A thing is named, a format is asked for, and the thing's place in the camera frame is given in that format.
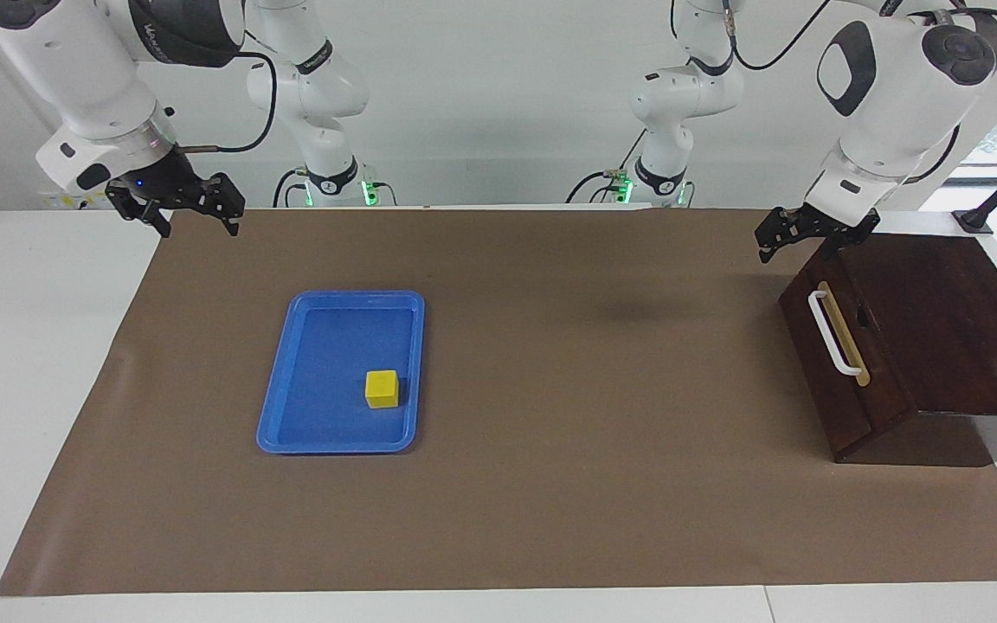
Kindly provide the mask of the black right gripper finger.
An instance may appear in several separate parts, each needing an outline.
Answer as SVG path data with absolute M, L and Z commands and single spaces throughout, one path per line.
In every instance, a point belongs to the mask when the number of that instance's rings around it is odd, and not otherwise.
M 161 202 L 156 200 L 139 202 L 126 184 L 116 180 L 107 183 L 106 198 L 123 220 L 144 223 L 151 226 L 162 238 L 170 237 L 171 224 L 161 212 Z
M 227 174 L 218 172 L 199 181 L 198 189 L 197 212 L 216 218 L 230 236 L 237 236 L 246 200 L 234 182 Z

